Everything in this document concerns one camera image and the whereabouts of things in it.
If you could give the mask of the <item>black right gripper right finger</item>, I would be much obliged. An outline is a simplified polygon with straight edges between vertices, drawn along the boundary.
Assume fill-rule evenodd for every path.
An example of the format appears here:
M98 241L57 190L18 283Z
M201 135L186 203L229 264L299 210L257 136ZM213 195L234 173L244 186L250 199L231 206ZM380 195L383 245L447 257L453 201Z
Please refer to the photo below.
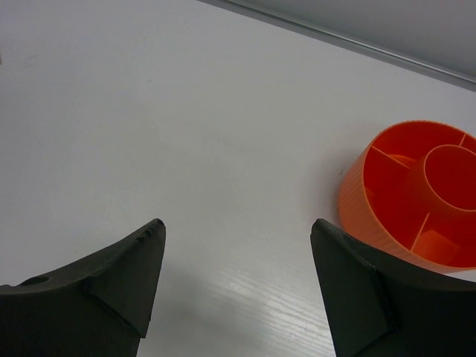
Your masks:
M337 356L474 356L475 283L317 219L312 254Z

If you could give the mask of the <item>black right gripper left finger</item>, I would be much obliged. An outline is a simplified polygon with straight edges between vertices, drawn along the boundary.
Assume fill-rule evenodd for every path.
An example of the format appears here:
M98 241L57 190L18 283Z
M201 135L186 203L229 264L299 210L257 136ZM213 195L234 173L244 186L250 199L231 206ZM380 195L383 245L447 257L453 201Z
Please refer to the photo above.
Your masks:
M153 219L62 268L1 286L1 355L136 356L165 242L164 223Z

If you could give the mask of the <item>orange round compartment container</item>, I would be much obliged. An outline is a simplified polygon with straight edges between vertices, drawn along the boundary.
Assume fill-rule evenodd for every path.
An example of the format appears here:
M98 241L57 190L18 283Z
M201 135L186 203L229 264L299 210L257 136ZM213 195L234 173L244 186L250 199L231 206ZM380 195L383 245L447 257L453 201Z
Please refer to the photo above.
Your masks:
M475 137L428 120L388 127L343 178L338 215L351 236L409 263L475 269Z

